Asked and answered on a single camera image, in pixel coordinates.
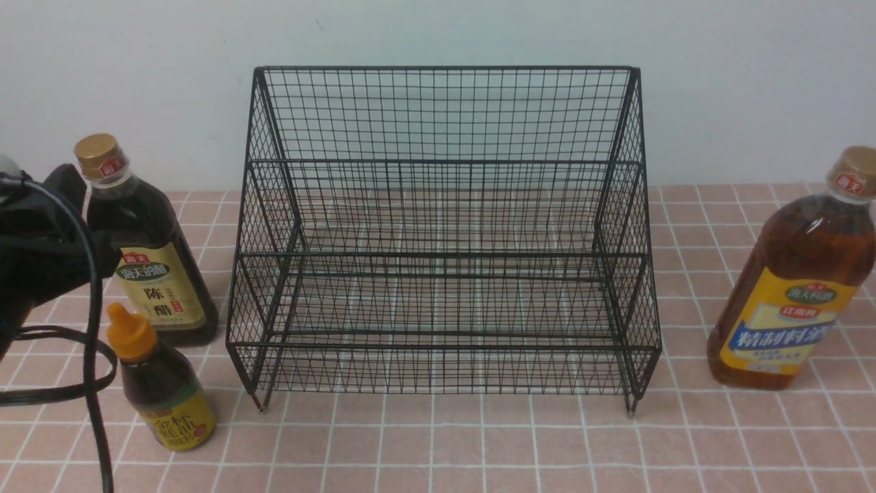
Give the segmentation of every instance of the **metal mesh basket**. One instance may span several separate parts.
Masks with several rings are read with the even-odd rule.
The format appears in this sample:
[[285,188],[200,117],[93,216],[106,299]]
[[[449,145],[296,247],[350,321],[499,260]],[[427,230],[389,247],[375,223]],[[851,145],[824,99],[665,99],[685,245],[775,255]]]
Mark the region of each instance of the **metal mesh basket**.
[[227,345],[282,390],[623,394],[661,352],[639,71],[257,68]]

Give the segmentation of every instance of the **bottle label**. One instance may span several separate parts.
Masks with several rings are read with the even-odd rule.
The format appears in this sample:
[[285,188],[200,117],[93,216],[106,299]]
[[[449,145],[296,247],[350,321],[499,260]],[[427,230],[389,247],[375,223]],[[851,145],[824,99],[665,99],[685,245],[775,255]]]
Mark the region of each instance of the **bottle label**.
[[173,243],[157,248],[126,247],[116,269],[137,312],[161,330],[196,329],[205,314]]
[[810,279],[788,281],[768,268],[721,348],[729,367],[796,375],[857,287]]
[[188,385],[169,403],[135,408],[155,439],[177,452],[199,446],[216,428],[213,409],[197,382]]

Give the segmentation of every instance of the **bottle cap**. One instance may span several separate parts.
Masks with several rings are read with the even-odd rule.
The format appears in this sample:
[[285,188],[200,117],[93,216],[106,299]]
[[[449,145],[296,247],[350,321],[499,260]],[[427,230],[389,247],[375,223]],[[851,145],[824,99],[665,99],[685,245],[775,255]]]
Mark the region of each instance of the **bottle cap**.
[[876,197],[876,149],[853,146],[845,149],[827,174],[828,186],[855,201]]
[[76,143],[73,148],[82,174],[89,180],[105,180],[128,166],[128,158],[108,133],[96,133]]
[[136,360],[149,353],[158,344],[158,334],[143,315],[129,313],[120,303],[108,306],[107,315],[109,315],[107,339],[119,358]]

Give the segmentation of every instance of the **countertop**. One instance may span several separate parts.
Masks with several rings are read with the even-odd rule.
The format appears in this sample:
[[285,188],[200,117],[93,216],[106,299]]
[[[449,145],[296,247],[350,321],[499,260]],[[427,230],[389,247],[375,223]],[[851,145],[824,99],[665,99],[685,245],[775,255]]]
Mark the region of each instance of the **countertop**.
[[[616,396],[278,393],[259,414],[220,335],[184,351],[221,422],[203,447],[176,454],[160,447],[124,400],[120,379],[101,393],[117,491],[873,491],[876,279],[792,389],[726,389],[704,358],[707,333],[763,221],[815,188],[649,190],[665,351],[635,419]],[[240,196],[168,196],[224,323]],[[107,282],[105,303],[123,300],[118,284]],[[78,289],[30,321],[83,329],[87,308],[87,292]],[[0,389],[76,382],[80,354],[66,341],[16,343],[0,362]],[[0,490],[99,490],[84,402],[0,408]]]

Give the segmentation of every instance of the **plastic bottle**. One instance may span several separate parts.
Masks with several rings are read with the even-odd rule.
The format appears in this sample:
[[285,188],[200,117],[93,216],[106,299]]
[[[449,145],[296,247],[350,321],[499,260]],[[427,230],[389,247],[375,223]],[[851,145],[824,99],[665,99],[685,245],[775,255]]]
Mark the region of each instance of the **plastic bottle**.
[[92,185],[88,226],[121,249],[117,280],[137,312],[167,344],[208,344],[219,314],[170,200],[131,172],[112,135],[88,136],[74,152]]
[[155,439],[174,451],[207,441],[216,418],[191,363],[162,343],[142,315],[118,303],[107,314],[107,339],[120,360],[124,395]]
[[709,336],[718,382],[785,389],[870,274],[876,149],[843,151],[827,185],[827,193],[795,200],[764,224]]

